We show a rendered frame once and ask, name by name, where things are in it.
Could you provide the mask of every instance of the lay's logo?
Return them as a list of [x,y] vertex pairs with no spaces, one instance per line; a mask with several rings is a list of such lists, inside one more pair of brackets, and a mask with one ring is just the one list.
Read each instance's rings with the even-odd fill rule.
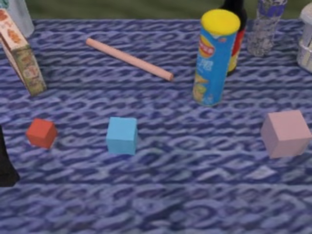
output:
[[215,53],[214,46],[203,36],[199,39],[199,52],[204,58],[209,58]]

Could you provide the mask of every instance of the blue patterned tablecloth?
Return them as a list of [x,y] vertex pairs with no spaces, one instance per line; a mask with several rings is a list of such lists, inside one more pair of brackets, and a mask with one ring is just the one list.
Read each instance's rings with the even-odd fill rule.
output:
[[[296,63],[302,24],[281,21],[266,58],[243,44],[220,105],[192,100],[197,20],[37,20],[30,43],[49,90],[29,97],[0,51],[0,124],[21,181],[0,188],[0,234],[312,234],[312,148],[270,160],[268,112],[312,126],[312,76]],[[175,74],[154,77],[88,37]],[[107,153],[109,117],[136,117],[135,156]],[[36,117],[51,150],[31,146]]]

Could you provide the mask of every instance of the green background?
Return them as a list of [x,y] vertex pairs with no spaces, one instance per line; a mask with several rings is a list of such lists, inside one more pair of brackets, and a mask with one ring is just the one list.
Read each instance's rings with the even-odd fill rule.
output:
[[[199,19],[223,0],[26,0],[35,19]],[[310,0],[289,0],[283,18],[298,18]],[[245,0],[254,18],[257,0]]]

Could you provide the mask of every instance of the blue cube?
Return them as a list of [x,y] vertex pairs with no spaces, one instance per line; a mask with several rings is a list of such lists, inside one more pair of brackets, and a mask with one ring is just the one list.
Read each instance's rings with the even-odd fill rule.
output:
[[137,119],[110,117],[106,144],[111,154],[134,155],[137,148]]

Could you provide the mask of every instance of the cardboard box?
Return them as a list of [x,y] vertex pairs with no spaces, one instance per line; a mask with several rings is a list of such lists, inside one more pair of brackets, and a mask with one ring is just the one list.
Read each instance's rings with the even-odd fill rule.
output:
[[47,87],[32,49],[5,9],[0,9],[0,41],[30,95],[45,91]]

